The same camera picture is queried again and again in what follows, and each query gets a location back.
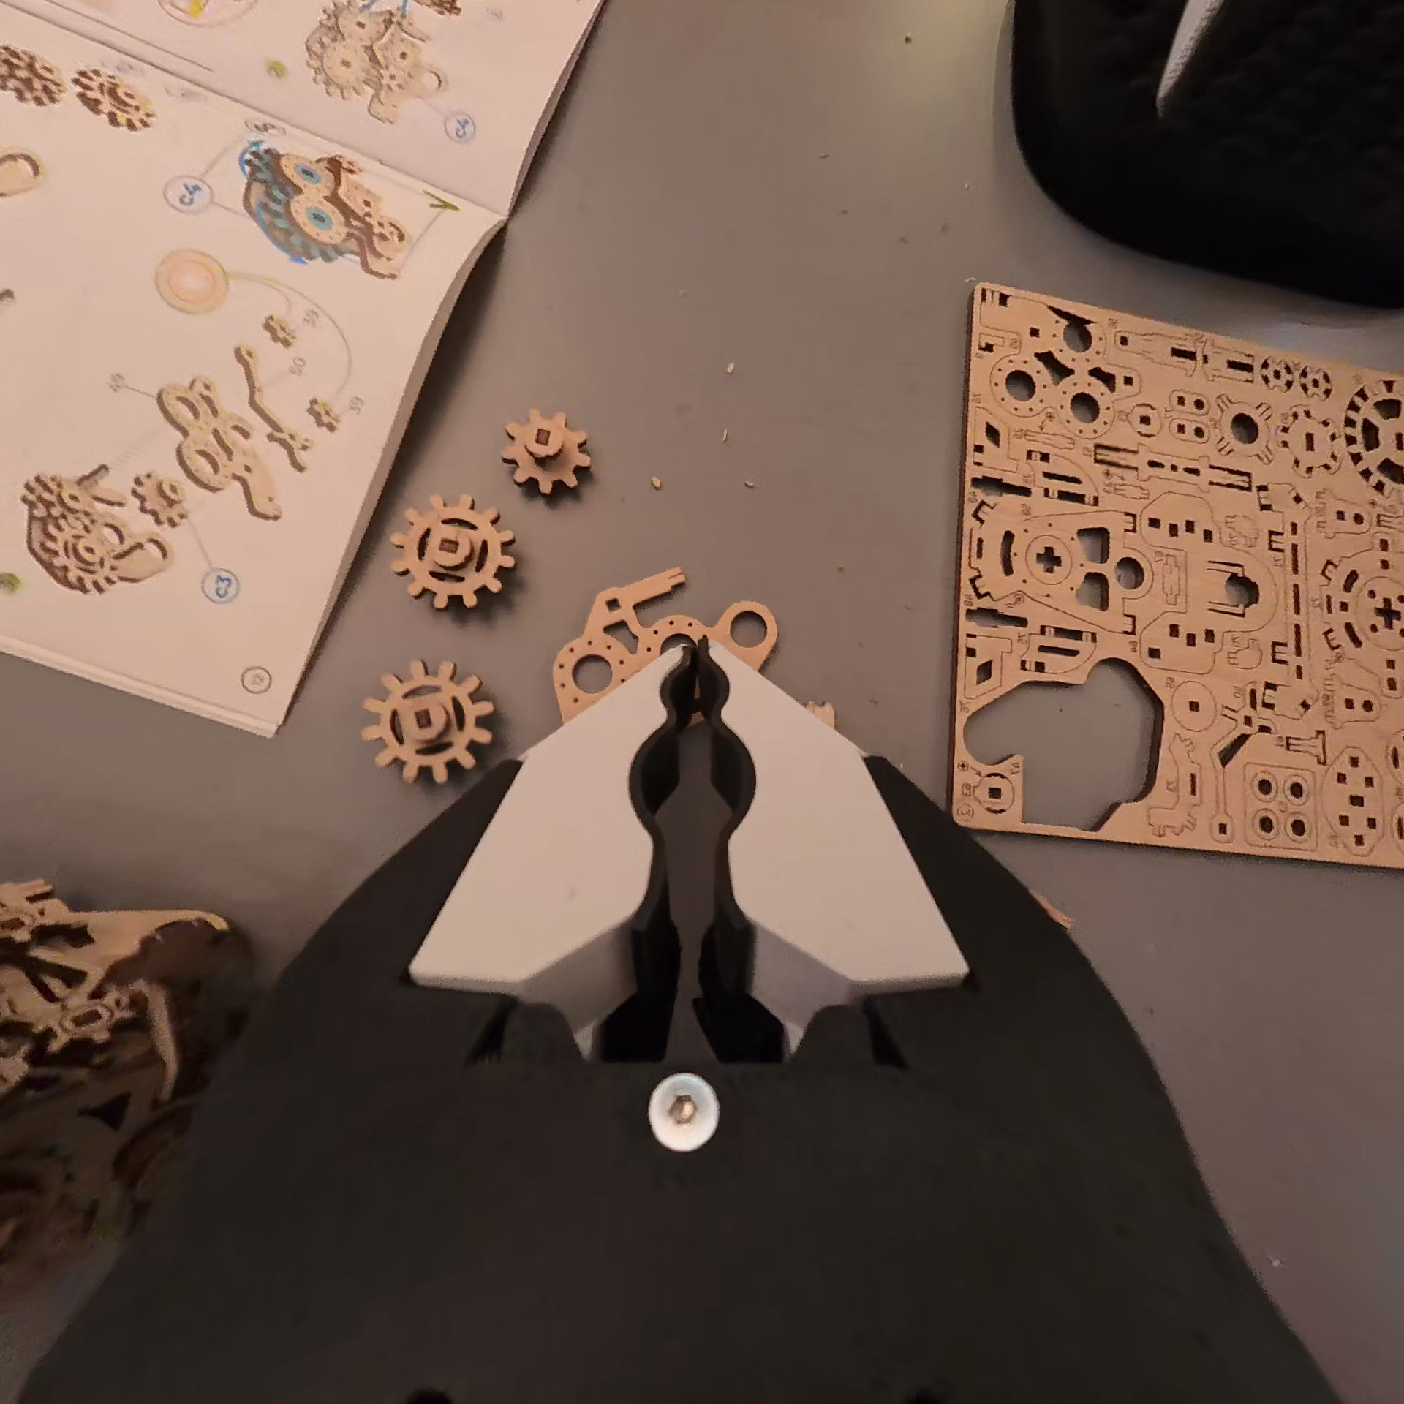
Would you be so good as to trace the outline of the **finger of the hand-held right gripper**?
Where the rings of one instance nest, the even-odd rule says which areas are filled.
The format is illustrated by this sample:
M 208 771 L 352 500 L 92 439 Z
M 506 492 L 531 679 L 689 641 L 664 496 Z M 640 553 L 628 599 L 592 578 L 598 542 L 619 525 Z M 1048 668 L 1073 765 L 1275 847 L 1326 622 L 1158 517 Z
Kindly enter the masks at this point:
M 1157 82 L 1155 113 L 1185 111 L 1214 71 L 1218 31 L 1229 2 L 1185 2 Z

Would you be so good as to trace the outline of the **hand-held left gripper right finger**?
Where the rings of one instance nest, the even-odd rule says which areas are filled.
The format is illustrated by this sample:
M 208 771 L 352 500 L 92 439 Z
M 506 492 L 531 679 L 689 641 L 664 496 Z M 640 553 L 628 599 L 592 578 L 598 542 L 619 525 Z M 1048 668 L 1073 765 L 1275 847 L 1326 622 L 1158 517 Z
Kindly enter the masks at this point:
M 956 988 L 970 965 L 865 752 L 729 649 L 708 662 L 748 778 L 727 836 L 743 994 L 779 1019 L 785 1055 L 825 1009 Z

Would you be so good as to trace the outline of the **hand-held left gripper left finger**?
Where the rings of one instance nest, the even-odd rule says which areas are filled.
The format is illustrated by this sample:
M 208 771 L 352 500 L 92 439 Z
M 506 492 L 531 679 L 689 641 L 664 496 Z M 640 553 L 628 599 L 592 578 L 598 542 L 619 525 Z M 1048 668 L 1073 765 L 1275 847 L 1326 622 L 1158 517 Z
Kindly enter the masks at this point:
M 422 988 L 558 1009 L 600 1059 L 663 1059 L 682 948 L 659 809 L 697 664 L 682 645 L 533 746 L 411 960 Z

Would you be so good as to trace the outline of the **wooden part with holes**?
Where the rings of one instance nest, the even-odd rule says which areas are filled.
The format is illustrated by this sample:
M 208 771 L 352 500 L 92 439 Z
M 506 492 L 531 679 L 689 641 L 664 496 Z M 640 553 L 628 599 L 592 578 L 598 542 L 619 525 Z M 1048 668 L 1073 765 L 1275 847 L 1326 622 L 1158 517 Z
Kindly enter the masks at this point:
M 552 664 L 561 723 L 588 712 L 674 647 L 720 645 L 752 670 L 766 668 L 781 643 L 781 626 L 760 601 L 737 601 L 714 624 L 685 612 L 642 620 L 643 607 L 668 603 L 687 582 L 687 570 L 672 567 L 594 597 L 582 632 L 558 651 Z

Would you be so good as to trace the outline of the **wooden laser-cut parts sheet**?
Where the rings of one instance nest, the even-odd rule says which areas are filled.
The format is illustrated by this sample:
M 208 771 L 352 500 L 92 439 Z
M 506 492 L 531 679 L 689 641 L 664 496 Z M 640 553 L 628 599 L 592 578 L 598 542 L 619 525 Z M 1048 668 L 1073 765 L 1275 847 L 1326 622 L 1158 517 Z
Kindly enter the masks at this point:
M 958 824 L 1401 870 L 1401 372 L 981 282 L 966 384 Z M 1151 778 L 1034 822 L 968 725 L 1109 662 L 1162 708 Z

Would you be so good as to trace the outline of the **assembled wooden gear model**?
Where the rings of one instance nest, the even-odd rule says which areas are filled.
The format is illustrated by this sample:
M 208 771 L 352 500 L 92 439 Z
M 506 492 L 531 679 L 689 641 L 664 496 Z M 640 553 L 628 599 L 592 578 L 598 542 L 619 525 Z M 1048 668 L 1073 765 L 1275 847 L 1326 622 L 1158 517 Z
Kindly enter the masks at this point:
M 254 952 L 214 912 L 2 885 L 4 1309 L 142 1227 L 254 994 Z

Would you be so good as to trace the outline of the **spoked wooden gear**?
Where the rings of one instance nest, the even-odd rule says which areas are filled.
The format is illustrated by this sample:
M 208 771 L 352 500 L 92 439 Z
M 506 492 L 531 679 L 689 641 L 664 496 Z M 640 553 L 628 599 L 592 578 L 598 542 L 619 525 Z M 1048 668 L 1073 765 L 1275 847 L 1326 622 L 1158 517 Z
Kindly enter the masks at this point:
M 378 767 L 399 767 L 405 784 L 430 777 L 447 784 L 451 775 L 477 765 L 476 748 L 493 742 L 487 721 L 497 706 L 481 693 L 477 675 L 458 677 L 453 662 L 435 670 L 416 658 L 405 677 L 386 673 L 380 693 L 363 702 L 374 721 L 363 740 L 376 742 Z

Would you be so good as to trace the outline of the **solid wooden gear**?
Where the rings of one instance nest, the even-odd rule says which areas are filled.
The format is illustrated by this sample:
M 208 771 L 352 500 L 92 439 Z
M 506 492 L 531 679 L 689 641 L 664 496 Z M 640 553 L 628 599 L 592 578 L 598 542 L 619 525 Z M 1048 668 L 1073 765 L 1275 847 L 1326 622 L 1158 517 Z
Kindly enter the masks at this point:
M 516 536 L 498 519 L 498 509 L 479 509 L 474 496 L 435 496 L 428 509 L 409 509 L 409 527 L 392 536 L 399 551 L 392 570 L 409 580 L 415 599 L 430 597 L 435 609 L 474 609 L 483 590 L 500 593 L 502 574 L 518 569 L 510 551 Z

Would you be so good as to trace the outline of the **small wooden gear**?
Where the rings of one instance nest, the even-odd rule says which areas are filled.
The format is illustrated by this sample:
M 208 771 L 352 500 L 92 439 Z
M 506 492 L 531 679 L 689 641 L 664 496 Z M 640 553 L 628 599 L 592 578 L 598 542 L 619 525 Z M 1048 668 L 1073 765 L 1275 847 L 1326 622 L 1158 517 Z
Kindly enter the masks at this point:
M 558 487 L 577 490 L 580 475 L 592 467 L 588 431 L 573 429 L 565 412 L 531 408 L 521 424 L 506 426 L 506 435 L 502 460 L 514 466 L 514 481 L 535 485 L 542 496 Z

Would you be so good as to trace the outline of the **white instruction booklet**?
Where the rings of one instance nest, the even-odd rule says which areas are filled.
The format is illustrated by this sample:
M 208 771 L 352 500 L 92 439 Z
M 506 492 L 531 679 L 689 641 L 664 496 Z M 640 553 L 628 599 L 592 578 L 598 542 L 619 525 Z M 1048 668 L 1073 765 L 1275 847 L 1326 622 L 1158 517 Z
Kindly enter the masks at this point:
M 2 6 L 4 653 L 277 735 L 600 10 Z

